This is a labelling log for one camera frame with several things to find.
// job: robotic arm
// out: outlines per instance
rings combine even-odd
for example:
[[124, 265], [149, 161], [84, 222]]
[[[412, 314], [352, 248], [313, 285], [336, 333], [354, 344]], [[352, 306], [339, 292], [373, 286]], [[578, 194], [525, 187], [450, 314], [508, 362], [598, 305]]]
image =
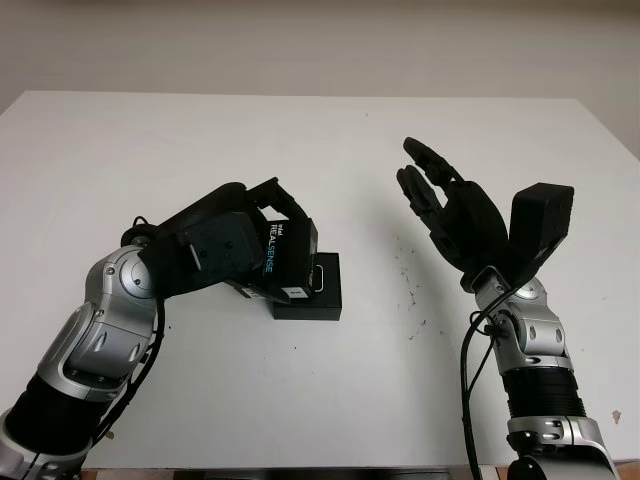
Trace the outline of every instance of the robotic arm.
[[507, 235], [500, 212], [480, 186], [465, 181], [417, 140], [407, 138], [404, 148], [430, 183], [444, 190], [447, 204], [440, 205], [412, 165], [398, 171], [398, 182], [440, 254], [463, 272], [462, 287], [481, 309], [460, 360], [465, 443], [474, 479], [481, 474], [469, 400], [479, 371], [468, 385], [466, 356], [485, 319], [509, 397], [507, 441], [519, 457], [509, 467], [509, 478], [617, 479], [598, 424], [586, 416], [578, 396], [564, 328], [535, 277], [568, 233], [573, 188], [538, 183], [517, 193]]
[[[155, 361], [164, 299], [223, 281], [245, 295], [250, 291], [277, 302], [294, 296], [273, 276], [273, 258], [265, 262], [275, 248], [270, 222], [260, 211], [267, 206], [288, 218], [278, 225], [282, 230], [286, 224], [294, 243], [306, 242], [299, 249], [304, 258], [290, 268], [314, 266], [313, 222], [276, 178], [251, 190], [240, 183], [223, 185], [159, 226], [134, 222], [121, 248], [91, 268], [84, 303], [15, 406], [0, 417], [0, 477], [78, 477], [87, 453]], [[308, 235], [295, 237], [300, 231]], [[307, 282], [295, 287], [297, 297], [312, 294], [313, 270], [302, 273]]]

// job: white wall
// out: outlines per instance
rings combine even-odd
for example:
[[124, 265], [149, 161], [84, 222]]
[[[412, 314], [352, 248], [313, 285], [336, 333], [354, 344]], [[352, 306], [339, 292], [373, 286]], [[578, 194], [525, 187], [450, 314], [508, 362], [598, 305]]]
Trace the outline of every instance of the white wall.
[[26, 89], [573, 97], [640, 156], [640, 5], [602, 3], [0, 0], [0, 110]]

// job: white table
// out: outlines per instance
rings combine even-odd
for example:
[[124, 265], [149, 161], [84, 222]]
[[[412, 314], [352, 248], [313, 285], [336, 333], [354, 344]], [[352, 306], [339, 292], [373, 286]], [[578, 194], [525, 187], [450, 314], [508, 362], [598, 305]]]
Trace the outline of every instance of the white table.
[[[569, 237], [539, 278], [588, 413], [614, 458], [638, 457], [640, 164], [572, 100], [25, 93], [0, 117], [0, 409], [135, 215], [161, 222], [277, 175], [320, 250], [340, 252], [342, 319], [275, 321], [226, 285], [171, 299], [156, 366], [86, 465], [465, 463], [458, 355], [475, 305], [396, 183], [407, 135], [506, 218], [530, 184], [575, 186]], [[480, 461], [508, 463], [493, 361], [473, 412]]]

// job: black wire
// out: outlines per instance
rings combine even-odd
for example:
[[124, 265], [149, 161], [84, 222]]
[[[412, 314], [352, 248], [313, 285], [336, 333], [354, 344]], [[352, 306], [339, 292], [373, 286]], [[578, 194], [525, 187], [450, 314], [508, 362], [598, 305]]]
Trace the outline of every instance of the black wire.
[[146, 218], [144, 218], [142, 215], [138, 215], [136, 218], [133, 219], [133, 226], [134, 227], [138, 224], [138, 220], [140, 220], [145, 225], [149, 224], [149, 222], [147, 222]]
[[478, 366], [478, 370], [476, 371], [476, 374], [473, 376], [473, 380], [471, 380], [471, 384], [469, 385], [469, 390], [467, 391], [467, 394], [469, 395], [469, 397], [471, 397], [471, 391], [473, 390], [473, 386], [478, 381], [478, 378], [480, 377], [480, 373], [482, 372], [482, 369], [484, 368], [484, 364], [487, 363], [487, 359], [489, 358], [489, 355], [491, 354], [491, 349], [493, 348], [495, 343], [496, 343], [495, 337], [491, 336], [491, 341], [489, 342], [489, 347], [487, 347], [487, 351], [484, 353], [484, 357], [482, 357], [482, 361], [480, 362], [480, 365]]
[[471, 398], [471, 392], [467, 385], [467, 356], [469, 353], [469, 344], [473, 334], [476, 333], [478, 326], [489, 316], [489, 314], [508, 297], [513, 295], [519, 286], [515, 286], [504, 292], [493, 302], [491, 302], [484, 310], [482, 310], [478, 316], [473, 320], [467, 333], [462, 341], [462, 348], [460, 350], [460, 390], [462, 393], [462, 426], [464, 429], [464, 443], [467, 449], [467, 458], [469, 459], [469, 466], [471, 467], [471, 474], [474, 480], [482, 480], [480, 473], [480, 466], [478, 465], [478, 457], [476, 455], [476, 444], [473, 440], [473, 426], [471, 424], [471, 407], [469, 399]]
[[156, 361], [158, 357], [158, 353], [160, 352], [160, 346], [162, 345], [162, 338], [164, 337], [164, 327], [165, 327], [165, 311], [164, 311], [164, 300], [158, 299], [158, 325], [156, 328], [156, 336], [153, 341], [153, 350], [149, 354], [149, 358], [144, 364], [144, 367], [140, 371], [140, 374], [136, 377], [135, 380], [129, 380], [127, 383], [127, 389], [120, 397], [120, 400], [109, 410], [109, 413], [102, 419], [100, 424], [96, 427], [96, 433], [93, 435], [93, 444], [98, 443], [102, 438], [107, 434], [107, 432], [111, 429], [113, 424], [120, 418], [124, 409], [127, 408], [134, 395], [144, 382], [144, 379], [149, 374], [151, 367]]
[[[469, 315], [469, 324], [473, 323], [473, 320], [474, 320], [473, 316], [474, 315], [479, 315], [480, 313], [482, 313], [482, 312], [480, 312], [480, 310], [476, 310], [475, 312], [471, 312], [471, 315]], [[479, 333], [480, 335], [484, 335], [485, 337], [489, 336], [488, 333], [483, 332], [478, 327], [476, 327], [476, 333]]]

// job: black box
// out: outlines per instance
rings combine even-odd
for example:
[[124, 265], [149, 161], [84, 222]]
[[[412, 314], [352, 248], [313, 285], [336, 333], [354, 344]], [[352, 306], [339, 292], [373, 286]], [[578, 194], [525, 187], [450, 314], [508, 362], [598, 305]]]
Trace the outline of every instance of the black box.
[[318, 248], [318, 231], [313, 220], [279, 220], [268, 225], [269, 240], [262, 267], [264, 285], [282, 289], [291, 299], [310, 297]]
[[342, 286], [340, 260], [337, 253], [315, 256], [313, 293], [310, 298], [292, 298], [291, 303], [274, 303], [273, 318], [277, 320], [340, 320]]

